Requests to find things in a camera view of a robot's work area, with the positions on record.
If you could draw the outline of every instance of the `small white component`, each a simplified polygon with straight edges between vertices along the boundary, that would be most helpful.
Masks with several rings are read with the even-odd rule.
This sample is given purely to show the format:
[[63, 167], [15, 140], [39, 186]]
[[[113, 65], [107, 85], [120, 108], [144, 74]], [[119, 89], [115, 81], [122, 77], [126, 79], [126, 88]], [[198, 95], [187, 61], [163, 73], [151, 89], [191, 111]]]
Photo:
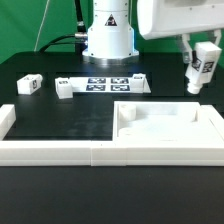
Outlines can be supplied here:
[[144, 92], [145, 77], [146, 75], [142, 73], [133, 75], [133, 77], [130, 79], [131, 92], [134, 93]]
[[91, 165], [91, 141], [0, 141], [0, 166], [69, 165]]
[[0, 141], [4, 139], [16, 120], [15, 106], [5, 104], [0, 108]]
[[72, 85], [68, 78], [55, 79], [55, 88], [59, 99], [73, 98]]
[[136, 118], [136, 105], [134, 104], [119, 105], [119, 118], [123, 121], [134, 121]]
[[198, 94], [204, 83], [212, 79], [222, 50], [211, 42], [196, 43], [196, 62], [190, 63], [186, 72], [189, 78], [188, 91]]
[[31, 95], [33, 92], [41, 87], [43, 80], [40, 74], [28, 74], [17, 81], [18, 94]]

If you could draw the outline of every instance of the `white plastic block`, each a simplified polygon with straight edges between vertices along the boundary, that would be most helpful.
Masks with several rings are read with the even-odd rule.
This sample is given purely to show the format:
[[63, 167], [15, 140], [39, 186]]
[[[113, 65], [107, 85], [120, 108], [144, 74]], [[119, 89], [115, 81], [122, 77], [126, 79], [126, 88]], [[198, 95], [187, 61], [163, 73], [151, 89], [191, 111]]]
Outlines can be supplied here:
[[55, 79], [55, 88], [59, 99], [73, 98], [72, 85], [68, 78]]
[[17, 81], [18, 94], [31, 95], [41, 87], [42, 75], [28, 74]]
[[215, 144], [185, 144], [166, 142], [160, 144], [129, 145], [126, 150], [127, 166], [180, 165], [223, 166], [224, 147]]
[[0, 140], [3, 140], [16, 120], [14, 105], [3, 105], [0, 108]]
[[119, 118], [123, 121], [134, 121], [136, 118], [136, 105], [135, 104], [120, 104]]
[[90, 166], [91, 141], [1, 141], [0, 166]]
[[222, 52], [209, 41], [196, 43], [195, 51], [196, 62], [190, 63], [186, 71], [186, 77], [189, 79], [188, 91], [192, 94], [198, 94], [203, 84], [211, 81]]
[[133, 75], [133, 77], [130, 79], [131, 92], [134, 93], [144, 92], [145, 77], [146, 75], [141, 73]]
[[88, 78], [86, 77], [71, 77], [69, 82], [72, 86], [73, 92], [86, 92], [86, 86], [88, 85]]
[[[120, 112], [122, 105], [136, 106], [135, 119], [124, 119]], [[161, 142], [183, 146], [189, 142], [224, 143], [200, 104], [194, 102], [115, 102], [113, 140], [119, 145], [137, 143], [142, 146]]]

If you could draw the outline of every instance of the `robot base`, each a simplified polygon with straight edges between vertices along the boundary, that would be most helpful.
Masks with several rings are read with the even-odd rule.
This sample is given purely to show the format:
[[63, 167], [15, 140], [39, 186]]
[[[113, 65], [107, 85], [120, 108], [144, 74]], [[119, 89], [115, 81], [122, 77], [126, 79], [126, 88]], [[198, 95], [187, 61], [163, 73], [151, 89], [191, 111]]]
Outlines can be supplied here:
[[133, 55], [126, 58], [96, 58], [94, 56], [89, 56], [88, 52], [83, 52], [83, 61], [98, 65], [125, 65], [132, 64], [139, 61], [139, 52], [135, 51]]

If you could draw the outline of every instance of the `white part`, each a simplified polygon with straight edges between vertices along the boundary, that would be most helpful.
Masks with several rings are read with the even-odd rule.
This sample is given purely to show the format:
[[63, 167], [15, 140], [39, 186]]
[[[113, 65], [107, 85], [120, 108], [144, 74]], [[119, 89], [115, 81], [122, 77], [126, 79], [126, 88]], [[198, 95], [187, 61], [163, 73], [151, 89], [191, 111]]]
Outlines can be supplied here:
[[130, 89], [134, 93], [143, 93], [145, 85], [145, 74], [134, 74], [130, 79]]
[[18, 94], [31, 95], [41, 87], [43, 80], [40, 74], [28, 74], [17, 81]]
[[[128, 22], [129, 1], [94, 0], [93, 4], [94, 22], [88, 29], [88, 49], [83, 55], [97, 59], [124, 59], [138, 55], [134, 49], [134, 31]], [[116, 25], [109, 23], [112, 18]]]
[[3, 140], [16, 120], [15, 106], [4, 104], [0, 108], [0, 140]]
[[72, 85], [68, 78], [55, 79], [55, 88], [59, 99], [73, 98]]
[[214, 74], [222, 50], [211, 42], [196, 43], [197, 62], [190, 63], [186, 71], [188, 91], [198, 94], [204, 83], [209, 83]]
[[[136, 105], [134, 121], [119, 120], [120, 104]], [[8, 114], [11, 124], [15, 116], [11, 110], [6, 112], [9, 106], [4, 105], [0, 113]], [[152, 132], [147, 132], [144, 125], [149, 125]], [[125, 127], [133, 133], [131, 138], [115, 136]], [[115, 102], [113, 131], [116, 138], [106, 142], [0, 141], [0, 166], [224, 166], [224, 120], [212, 106]]]
[[145, 39], [224, 27], [224, 0], [138, 0], [137, 8]]
[[123, 121], [134, 121], [136, 118], [136, 105], [135, 104], [120, 104], [119, 118]]

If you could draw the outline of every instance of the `white cavity tray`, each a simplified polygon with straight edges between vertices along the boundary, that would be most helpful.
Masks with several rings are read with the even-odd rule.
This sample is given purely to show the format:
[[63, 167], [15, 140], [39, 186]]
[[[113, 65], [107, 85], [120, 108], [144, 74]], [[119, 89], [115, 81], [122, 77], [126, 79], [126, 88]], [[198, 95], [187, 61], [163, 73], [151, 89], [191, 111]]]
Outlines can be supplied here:
[[198, 103], [115, 102], [113, 141], [0, 141], [0, 166], [58, 165], [224, 166], [224, 120]]
[[115, 102], [113, 128], [116, 142], [223, 143], [198, 103]]

